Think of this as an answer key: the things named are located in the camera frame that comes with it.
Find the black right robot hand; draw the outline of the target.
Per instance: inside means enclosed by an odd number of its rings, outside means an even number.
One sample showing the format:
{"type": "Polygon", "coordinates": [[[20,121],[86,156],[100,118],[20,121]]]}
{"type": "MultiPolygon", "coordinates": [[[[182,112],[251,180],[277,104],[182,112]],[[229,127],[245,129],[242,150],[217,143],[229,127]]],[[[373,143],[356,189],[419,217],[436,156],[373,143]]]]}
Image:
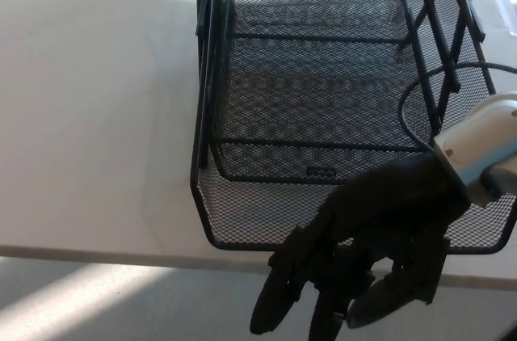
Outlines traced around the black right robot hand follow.
{"type": "Polygon", "coordinates": [[[432,303],[450,242],[470,203],[433,153],[392,162],[335,188],[314,219],[269,258],[250,331],[274,331],[307,283],[318,292],[312,340],[333,340],[412,301],[432,303]]]}

